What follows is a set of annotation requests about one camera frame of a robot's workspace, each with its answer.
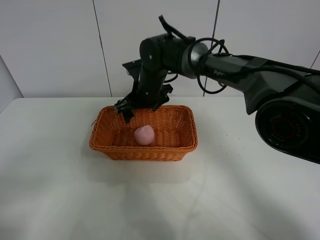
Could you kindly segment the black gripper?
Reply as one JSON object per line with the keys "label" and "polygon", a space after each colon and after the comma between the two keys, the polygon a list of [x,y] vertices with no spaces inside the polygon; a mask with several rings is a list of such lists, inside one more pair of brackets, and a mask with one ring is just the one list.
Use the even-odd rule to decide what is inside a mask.
{"label": "black gripper", "polygon": [[170,100],[168,94],[173,91],[171,85],[164,84],[167,74],[167,70],[142,69],[132,91],[114,105],[115,112],[122,113],[126,123],[130,123],[135,116],[132,111],[134,109],[152,109],[155,112]]}

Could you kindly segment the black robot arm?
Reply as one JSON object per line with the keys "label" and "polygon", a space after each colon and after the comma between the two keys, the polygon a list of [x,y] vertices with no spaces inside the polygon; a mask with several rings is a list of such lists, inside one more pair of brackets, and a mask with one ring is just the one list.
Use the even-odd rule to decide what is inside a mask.
{"label": "black robot arm", "polygon": [[157,110],[168,102],[168,74],[204,76],[244,95],[255,114],[259,136],[270,147],[313,163],[320,161],[320,73],[249,55],[233,55],[223,40],[208,48],[204,39],[170,33],[143,40],[140,59],[124,64],[133,77],[131,92],[115,104],[126,122],[134,109]]}

